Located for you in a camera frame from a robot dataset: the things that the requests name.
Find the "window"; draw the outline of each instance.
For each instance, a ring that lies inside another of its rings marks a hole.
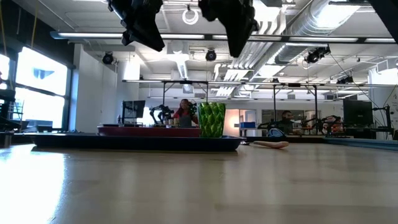
[[[65,95],[68,68],[24,47],[19,53],[16,82]]]
[[[155,124],[154,119],[152,118],[152,116],[149,113],[150,113],[150,109],[148,107],[145,107],[143,117],[137,118],[137,122],[142,123],[144,126],[150,126],[150,125]],[[160,122],[157,117],[159,115],[159,113],[160,113],[160,110],[154,111],[154,116],[155,116],[156,120],[158,120],[158,122]]]
[[[23,101],[24,121],[31,121],[38,125],[52,125],[53,128],[62,128],[62,115],[65,99],[60,96],[50,96],[36,91],[16,88],[16,98]]]
[[[10,70],[10,59],[4,55],[0,55],[0,72],[2,73],[1,79],[7,80]]]
[[[63,127],[69,70],[38,52],[24,47],[19,53],[16,73],[16,108],[13,119],[29,125]]]

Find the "red tray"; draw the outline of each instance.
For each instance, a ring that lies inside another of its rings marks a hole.
[[[199,128],[135,128],[135,127],[97,127],[101,136],[139,136],[139,137],[185,137],[198,138]]]

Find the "monitor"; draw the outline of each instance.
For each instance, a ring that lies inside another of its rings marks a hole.
[[[144,116],[145,100],[123,101],[124,118],[142,118]]]
[[[343,100],[344,123],[373,124],[372,103],[360,100]]]

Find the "shirt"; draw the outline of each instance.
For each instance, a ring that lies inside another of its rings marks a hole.
[[[188,111],[187,111],[187,112],[183,112],[182,115],[189,115],[189,112],[188,112]],[[173,118],[180,118],[180,115],[179,115],[178,113],[175,113],[174,116],[173,116]],[[192,119],[192,121],[193,121],[195,124],[198,124],[198,117],[197,117],[197,116],[194,116],[194,117],[191,118],[191,119]]]

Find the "green textured cup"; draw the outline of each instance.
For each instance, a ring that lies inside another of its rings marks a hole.
[[[220,138],[224,131],[225,104],[224,103],[200,103],[199,127],[201,137]]]

